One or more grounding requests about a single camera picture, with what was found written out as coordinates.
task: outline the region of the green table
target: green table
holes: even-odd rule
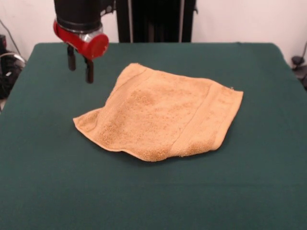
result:
[[[143,162],[72,118],[102,107],[131,62],[244,91],[215,152]],[[67,67],[39,44],[0,115],[1,230],[306,230],[307,94],[272,44],[111,44]]]

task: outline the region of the black metal frame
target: black metal frame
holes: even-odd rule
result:
[[[133,42],[179,42],[181,0],[131,0]],[[185,0],[182,42],[191,42],[196,0]],[[119,42],[130,40],[128,0],[116,1]]]

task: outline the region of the black cable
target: black cable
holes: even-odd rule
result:
[[[307,42],[305,43],[305,48],[304,48],[304,52],[303,52],[302,58],[304,58],[304,56],[306,54],[306,49],[307,49]]]
[[[19,49],[18,49],[18,47],[17,47],[17,45],[16,45],[16,43],[15,43],[15,41],[14,41],[12,35],[11,35],[10,30],[5,26],[5,24],[2,22],[1,19],[0,19],[0,23],[1,23],[1,25],[4,27],[4,29],[8,32],[8,34],[9,34],[9,36],[10,36],[10,38],[11,38],[11,40],[12,40],[12,42],[13,42],[13,44],[14,44],[14,46],[15,46],[17,52],[18,52],[18,54],[20,54],[20,51],[19,51]]]

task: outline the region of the orange towel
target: orange towel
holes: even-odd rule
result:
[[[76,128],[109,151],[143,161],[218,149],[243,92],[213,80],[130,64],[104,107],[74,118]]]

